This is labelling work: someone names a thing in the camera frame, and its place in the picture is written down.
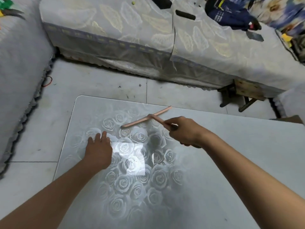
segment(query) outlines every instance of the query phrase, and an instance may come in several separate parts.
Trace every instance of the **person's left arm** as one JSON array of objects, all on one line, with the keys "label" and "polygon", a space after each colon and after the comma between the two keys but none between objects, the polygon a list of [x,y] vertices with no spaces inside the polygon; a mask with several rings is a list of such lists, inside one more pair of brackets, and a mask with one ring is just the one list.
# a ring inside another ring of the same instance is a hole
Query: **person's left arm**
[{"label": "person's left arm", "polygon": [[0,221],[0,228],[55,229],[71,203],[100,170],[111,163],[112,147],[106,132],[88,139],[85,157],[68,172],[35,194]]}]

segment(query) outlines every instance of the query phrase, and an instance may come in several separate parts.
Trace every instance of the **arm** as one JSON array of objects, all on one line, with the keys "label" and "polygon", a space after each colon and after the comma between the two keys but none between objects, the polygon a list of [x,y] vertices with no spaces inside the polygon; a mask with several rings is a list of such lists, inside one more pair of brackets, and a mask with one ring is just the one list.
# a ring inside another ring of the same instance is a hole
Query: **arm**
[{"label": "arm", "polygon": [[261,228],[305,228],[303,198],[192,119],[178,117],[165,123],[178,125],[171,137],[208,153]]},{"label": "arm", "polygon": [[59,226],[71,203],[100,170],[111,163],[112,148],[106,132],[90,137],[83,160],[35,194],[0,221],[0,228],[45,228]]}]

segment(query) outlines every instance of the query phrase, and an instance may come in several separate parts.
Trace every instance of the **person's left hand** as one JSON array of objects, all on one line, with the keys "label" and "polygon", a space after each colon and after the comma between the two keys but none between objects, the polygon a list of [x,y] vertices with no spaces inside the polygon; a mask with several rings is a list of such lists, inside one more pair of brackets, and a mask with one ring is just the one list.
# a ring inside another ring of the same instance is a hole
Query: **person's left hand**
[{"label": "person's left hand", "polygon": [[111,164],[112,147],[110,139],[106,136],[107,132],[96,134],[93,141],[92,137],[88,138],[84,161],[96,172],[106,169]]}]

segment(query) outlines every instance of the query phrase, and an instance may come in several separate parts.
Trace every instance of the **white floor tile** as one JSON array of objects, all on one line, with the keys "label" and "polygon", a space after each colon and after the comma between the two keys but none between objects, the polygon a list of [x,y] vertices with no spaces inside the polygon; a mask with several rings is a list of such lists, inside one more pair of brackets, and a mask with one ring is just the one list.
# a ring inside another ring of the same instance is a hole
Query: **white floor tile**
[{"label": "white floor tile", "polygon": [[221,94],[175,83],[147,80],[147,103],[207,112],[227,113],[220,108]]},{"label": "white floor tile", "polygon": [[15,146],[14,162],[57,162],[79,95],[146,103],[146,78],[57,60],[38,107]]},{"label": "white floor tile", "polygon": [[57,162],[12,162],[0,180],[0,219],[50,184]]},{"label": "white floor tile", "polygon": [[234,103],[228,104],[227,112],[229,115],[236,116],[244,116],[244,117],[253,117],[259,119],[275,119],[275,113],[271,108],[269,100],[265,101],[257,100],[254,104],[252,104],[249,108],[247,108],[243,112],[238,111],[238,106],[242,106],[245,104],[245,101],[242,97],[235,99]]}]

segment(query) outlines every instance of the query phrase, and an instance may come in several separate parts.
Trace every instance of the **forearm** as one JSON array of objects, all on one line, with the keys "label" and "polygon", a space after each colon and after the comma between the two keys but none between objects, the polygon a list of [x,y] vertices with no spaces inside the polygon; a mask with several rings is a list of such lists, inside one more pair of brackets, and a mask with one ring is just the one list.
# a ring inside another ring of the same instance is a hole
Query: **forearm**
[{"label": "forearm", "polygon": [[96,174],[83,160],[0,221],[0,228],[57,228],[71,203]]},{"label": "forearm", "polygon": [[261,228],[305,228],[305,200],[212,134],[201,146]]}]

